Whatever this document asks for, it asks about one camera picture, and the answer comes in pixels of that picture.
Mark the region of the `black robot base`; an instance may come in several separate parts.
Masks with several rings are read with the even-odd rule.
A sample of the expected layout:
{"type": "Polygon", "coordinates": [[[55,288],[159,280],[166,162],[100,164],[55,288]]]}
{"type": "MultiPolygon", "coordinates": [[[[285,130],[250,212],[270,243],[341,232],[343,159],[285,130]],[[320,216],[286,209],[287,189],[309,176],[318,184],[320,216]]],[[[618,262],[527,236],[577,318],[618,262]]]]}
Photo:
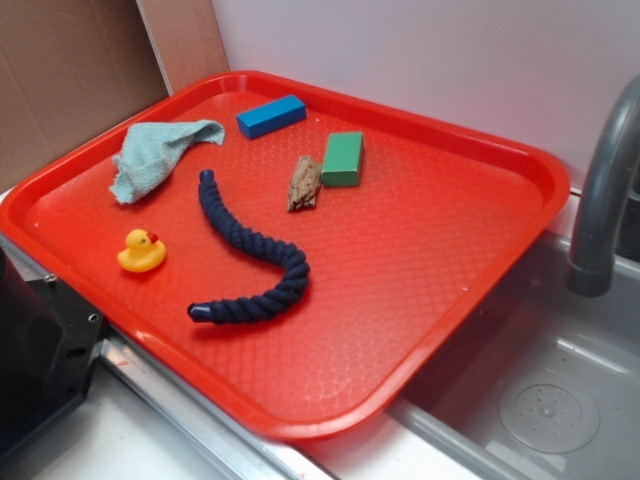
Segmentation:
{"type": "Polygon", "coordinates": [[[25,280],[1,254],[1,462],[87,398],[104,315],[66,282],[25,280]]]}

